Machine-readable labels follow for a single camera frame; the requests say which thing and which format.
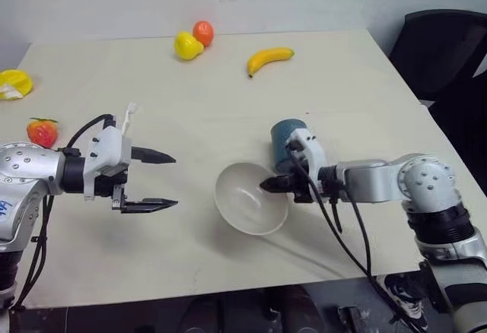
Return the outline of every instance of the banana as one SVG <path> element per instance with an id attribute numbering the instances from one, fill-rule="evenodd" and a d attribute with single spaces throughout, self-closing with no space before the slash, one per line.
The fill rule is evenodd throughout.
<path id="1" fill-rule="evenodd" d="M 260 50 L 252 55 L 247 62 L 247 72 L 249 77 L 259 71 L 264 65 L 275 61 L 284 61 L 294 55 L 294 50 L 289 48 L 271 48 Z"/>

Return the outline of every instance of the floor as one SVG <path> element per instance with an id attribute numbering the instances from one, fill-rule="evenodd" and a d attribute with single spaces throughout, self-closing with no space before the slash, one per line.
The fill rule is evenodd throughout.
<path id="1" fill-rule="evenodd" d="M 336 315 L 338 306 L 357 306 L 366 318 L 367 333 L 406 332 L 401 323 L 389 324 L 392 314 L 375 296 L 365 279 L 328 281 L 305 285 L 323 315 L 329 332 L 344 331 Z M 262 314 L 262 291 L 245 290 L 221 293 L 225 331 L 232 333 L 280 333 L 279 321 L 270 322 Z M 32 309 L 17 314 L 23 333 L 176 332 L 177 326 L 194 297 L 152 300 L 105 306 L 80 306 L 58 309 Z M 451 320 L 438 315 L 428 304 L 425 310 L 429 332 L 452 331 Z"/>

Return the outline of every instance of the table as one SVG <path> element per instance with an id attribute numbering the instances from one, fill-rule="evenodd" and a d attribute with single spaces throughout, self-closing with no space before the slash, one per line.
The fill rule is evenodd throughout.
<path id="1" fill-rule="evenodd" d="M 290 46 L 288 62 L 245 73 L 255 51 Z M 28 306 L 78 306 L 361 276 L 340 249 L 316 205 L 293 205 L 283 228 L 265 237 L 227 225 L 213 185 L 228 164 L 271 165 L 270 129 L 303 119 L 336 160 L 395 159 L 424 152 L 457 172 L 474 224 L 487 231 L 487 199 L 467 168 L 366 30 L 217 36 L 199 58 L 182 63 L 172 38 L 32 45 L 19 68 L 36 89 L 0 103 L 2 142 L 26 139 L 31 116 L 57 119 L 58 146 L 101 113 L 142 109 L 134 145 L 177 163 L 134 162 L 130 199 L 179 204 L 156 214 L 120 215 L 110 200 L 57 197 L 48 259 Z M 85 152 L 88 133 L 78 145 Z M 340 205 L 345 241 L 364 260 L 358 225 Z M 361 205 L 374 273 L 417 269 L 421 256 L 398 201 Z M 24 253 L 22 282 L 33 247 Z"/>

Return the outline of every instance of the bowl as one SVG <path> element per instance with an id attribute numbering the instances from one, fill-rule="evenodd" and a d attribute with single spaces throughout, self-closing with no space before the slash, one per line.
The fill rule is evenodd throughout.
<path id="1" fill-rule="evenodd" d="M 273 176 L 255 163 L 235 163 L 221 171 L 215 185 L 215 203 L 221 216 L 233 228 L 254 236 L 279 229 L 288 217 L 288 196 L 259 187 Z"/>

